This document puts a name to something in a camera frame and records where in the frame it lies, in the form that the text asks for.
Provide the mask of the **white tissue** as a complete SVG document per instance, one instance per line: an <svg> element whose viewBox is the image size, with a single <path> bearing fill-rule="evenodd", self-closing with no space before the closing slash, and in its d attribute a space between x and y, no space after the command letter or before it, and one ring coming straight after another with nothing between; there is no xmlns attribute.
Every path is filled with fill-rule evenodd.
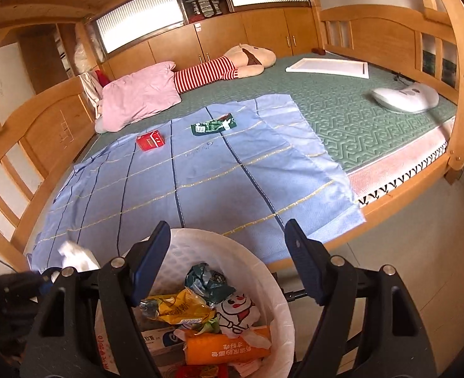
<svg viewBox="0 0 464 378"><path fill-rule="evenodd" d="M64 242L58 248L58 252L63 259L63 268L73 267L78 272L95 271L100 268L100 264L93 253L74 242Z"/></svg>

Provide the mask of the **yellow chip bag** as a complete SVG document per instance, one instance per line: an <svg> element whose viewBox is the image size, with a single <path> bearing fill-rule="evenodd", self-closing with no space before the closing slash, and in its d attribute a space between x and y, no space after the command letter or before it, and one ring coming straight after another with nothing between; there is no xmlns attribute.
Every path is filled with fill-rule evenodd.
<svg viewBox="0 0 464 378"><path fill-rule="evenodd" d="M215 310L188 288L175 295L149 296L140 302L140 309L146 318L190 329L206 324L215 316Z"/></svg>

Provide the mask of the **orange white package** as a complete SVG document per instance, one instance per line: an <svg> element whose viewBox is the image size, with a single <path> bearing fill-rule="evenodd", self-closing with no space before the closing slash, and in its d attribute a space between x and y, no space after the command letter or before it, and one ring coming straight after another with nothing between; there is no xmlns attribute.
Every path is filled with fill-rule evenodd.
<svg viewBox="0 0 464 378"><path fill-rule="evenodd" d="M270 348L254 347L241 336L228 338L225 334L185 333L185 360L188 365L244 363L268 357Z"/></svg>

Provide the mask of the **dark green wrapper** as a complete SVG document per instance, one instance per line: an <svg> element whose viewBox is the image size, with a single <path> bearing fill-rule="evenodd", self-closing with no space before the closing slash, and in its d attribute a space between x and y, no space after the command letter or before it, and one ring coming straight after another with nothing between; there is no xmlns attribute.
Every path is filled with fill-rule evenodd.
<svg viewBox="0 0 464 378"><path fill-rule="evenodd" d="M193 265L186 274L184 286L201 297L208 306L214 307L235 293L226 277L203 262Z"/></svg>

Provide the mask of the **snowman print wrapper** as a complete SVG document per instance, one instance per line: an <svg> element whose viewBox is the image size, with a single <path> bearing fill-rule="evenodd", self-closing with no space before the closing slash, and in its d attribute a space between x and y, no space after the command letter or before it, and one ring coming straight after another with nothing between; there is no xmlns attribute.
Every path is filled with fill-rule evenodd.
<svg viewBox="0 0 464 378"><path fill-rule="evenodd" d="M261 313L251 298L236 291L215 306L220 330L234 339L249 330L261 318Z"/></svg>

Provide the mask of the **red cigarette pack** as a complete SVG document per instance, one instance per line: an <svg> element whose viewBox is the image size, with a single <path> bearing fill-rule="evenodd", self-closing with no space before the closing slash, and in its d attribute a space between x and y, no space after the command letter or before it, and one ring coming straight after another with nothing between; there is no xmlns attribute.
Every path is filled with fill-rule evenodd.
<svg viewBox="0 0 464 378"><path fill-rule="evenodd" d="M148 131L136 137L136 144L143 152L151 151L156 148L162 148L165 145L163 135L159 130Z"/></svg>

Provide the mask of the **white blue box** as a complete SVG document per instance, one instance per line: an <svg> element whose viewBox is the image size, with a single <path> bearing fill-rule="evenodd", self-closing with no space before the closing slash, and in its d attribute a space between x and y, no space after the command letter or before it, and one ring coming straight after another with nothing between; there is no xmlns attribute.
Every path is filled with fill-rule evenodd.
<svg viewBox="0 0 464 378"><path fill-rule="evenodd" d="M154 357L181 350L184 345L184 341L175 335L173 326L142 331L141 335L149 353Z"/></svg>

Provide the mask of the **white trash bin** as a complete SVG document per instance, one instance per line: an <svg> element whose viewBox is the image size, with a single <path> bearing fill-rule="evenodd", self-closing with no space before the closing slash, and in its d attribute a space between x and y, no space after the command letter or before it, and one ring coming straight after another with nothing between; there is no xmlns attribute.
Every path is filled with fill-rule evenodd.
<svg viewBox="0 0 464 378"><path fill-rule="evenodd" d="M174 295L192 265L205 262L223 274L236 291L248 295L261 313L249 330L270 342L270 355L244 363L175 365L162 367L165 377L183 377L191 371L202 377L215 371L226 377L226 368L241 377L287 377L293 366L295 328L288 303L268 267L247 248L225 236L205 230L172 230L168 253L152 286L153 295ZM181 350L169 352L185 357Z"/></svg>

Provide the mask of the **light blue striped sheet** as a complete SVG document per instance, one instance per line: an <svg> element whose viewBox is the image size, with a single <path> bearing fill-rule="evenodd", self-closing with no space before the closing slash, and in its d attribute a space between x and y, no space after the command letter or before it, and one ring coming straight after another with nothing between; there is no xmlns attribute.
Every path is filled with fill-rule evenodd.
<svg viewBox="0 0 464 378"><path fill-rule="evenodd" d="M192 134L226 113L232 130ZM287 257L290 219L319 242L364 222L349 178L290 96L213 104L158 130L162 148L143 152L130 134L75 165L35 240L34 270L61 265L66 241L105 263L161 221L227 236L267 264Z"/></svg>

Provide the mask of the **green woven bed mat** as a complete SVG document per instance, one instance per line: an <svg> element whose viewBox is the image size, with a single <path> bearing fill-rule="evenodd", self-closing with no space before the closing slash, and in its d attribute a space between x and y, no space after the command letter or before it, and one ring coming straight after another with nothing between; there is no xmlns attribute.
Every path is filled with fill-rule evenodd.
<svg viewBox="0 0 464 378"><path fill-rule="evenodd" d="M95 154L124 135L187 116L206 105L288 94L332 158L346 172L352 172L402 148L456 114L456 105L445 98L426 113L393 113L384 109L372 98L371 90L402 88L407 79L378 66L369 66L367 79L287 72L287 67L298 60L297 56L281 58L256 77L218 81L186 92L179 104L154 117L122 131L94 137L88 153Z"/></svg>

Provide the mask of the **white rounded device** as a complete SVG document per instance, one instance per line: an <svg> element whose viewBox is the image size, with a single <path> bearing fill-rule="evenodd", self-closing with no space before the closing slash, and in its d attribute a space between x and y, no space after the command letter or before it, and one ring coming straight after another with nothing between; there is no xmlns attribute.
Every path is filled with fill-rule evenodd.
<svg viewBox="0 0 464 378"><path fill-rule="evenodd" d="M437 90L426 85L414 83L402 89L377 88L371 96L379 105L395 113L424 113L438 106Z"/></svg>

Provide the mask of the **pink pillow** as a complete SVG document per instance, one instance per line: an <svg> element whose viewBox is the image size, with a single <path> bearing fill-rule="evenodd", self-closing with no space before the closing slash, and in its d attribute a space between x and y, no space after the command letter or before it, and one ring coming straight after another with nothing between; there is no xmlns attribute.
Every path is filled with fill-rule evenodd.
<svg viewBox="0 0 464 378"><path fill-rule="evenodd" d="M102 89L95 131L98 134L118 132L180 103L174 68L173 61L164 61L107 84Z"/></svg>

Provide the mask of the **white flat board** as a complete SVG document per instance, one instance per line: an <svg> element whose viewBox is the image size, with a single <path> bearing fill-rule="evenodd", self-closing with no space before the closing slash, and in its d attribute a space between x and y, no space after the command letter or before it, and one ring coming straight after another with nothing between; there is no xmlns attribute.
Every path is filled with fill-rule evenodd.
<svg viewBox="0 0 464 378"><path fill-rule="evenodd" d="M302 58L292 66L287 67L286 72L318 73L369 79L369 64L359 60Z"/></svg>

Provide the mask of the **striped plush doll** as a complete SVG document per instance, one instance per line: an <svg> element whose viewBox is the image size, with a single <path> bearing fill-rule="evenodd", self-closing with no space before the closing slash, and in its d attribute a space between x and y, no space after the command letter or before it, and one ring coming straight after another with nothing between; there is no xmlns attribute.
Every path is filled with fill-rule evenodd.
<svg viewBox="0 0 464 378"><path fill-rule="evenodd" d="M250 78L260 75L275 63L276 55L272 50L238 44L218 58L176 72L175 88L184 93L220 80Z"/></svg>

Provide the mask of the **wooden wall cabinets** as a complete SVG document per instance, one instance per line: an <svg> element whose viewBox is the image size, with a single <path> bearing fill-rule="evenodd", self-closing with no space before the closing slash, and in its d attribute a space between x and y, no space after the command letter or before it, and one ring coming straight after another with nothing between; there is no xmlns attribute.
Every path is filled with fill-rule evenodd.
<svg viewBox="0 0 464 378"><path fill-rule="evenodd" d="M101 70L120 78L157 62L177 69L239 44L279 58L320 47L314 0L130 0L91 23Z"/></svg>

